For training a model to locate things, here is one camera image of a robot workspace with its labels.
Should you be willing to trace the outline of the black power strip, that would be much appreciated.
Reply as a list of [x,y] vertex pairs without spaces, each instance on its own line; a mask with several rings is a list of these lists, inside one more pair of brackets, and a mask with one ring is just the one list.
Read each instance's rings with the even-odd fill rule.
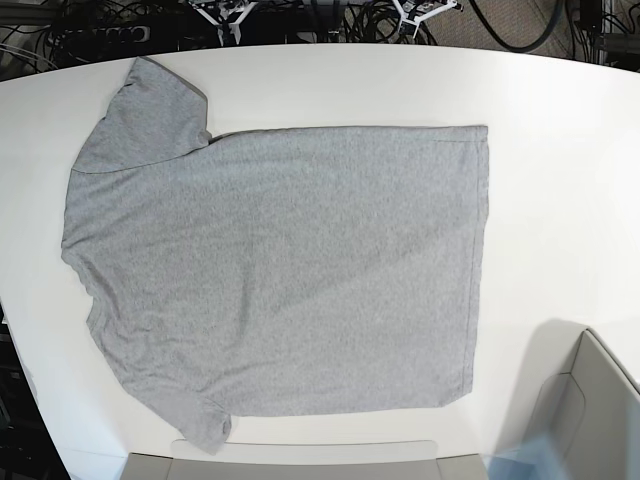
[[64,34],[74,39],[96,41],[106,44],[145,43],[151,38],[151,28],[146,25],[103,27],[93,29],[65,30]]

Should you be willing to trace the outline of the grey T-shirt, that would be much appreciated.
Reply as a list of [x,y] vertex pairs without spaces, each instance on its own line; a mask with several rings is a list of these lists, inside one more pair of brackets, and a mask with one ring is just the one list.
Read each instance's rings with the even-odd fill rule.
[[124,390],[215,452],[236,417],[438,408],[468,394],[484,126],[212,138],[136,60],[68,183],[63,260]]

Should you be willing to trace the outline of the blue translucent object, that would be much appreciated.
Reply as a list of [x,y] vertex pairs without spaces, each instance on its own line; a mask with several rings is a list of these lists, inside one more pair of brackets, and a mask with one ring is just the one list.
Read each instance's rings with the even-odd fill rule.
[[485,456],[484,463],[491,480],[569,479],[563,459],[549,434],[535,435],[517,448]]

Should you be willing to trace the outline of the grey bin right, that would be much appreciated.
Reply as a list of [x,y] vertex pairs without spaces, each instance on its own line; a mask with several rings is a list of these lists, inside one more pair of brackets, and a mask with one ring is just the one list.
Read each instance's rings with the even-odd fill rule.
[[639,385],[594,331],[541,388],[526,443],[538,479],[639,477]]

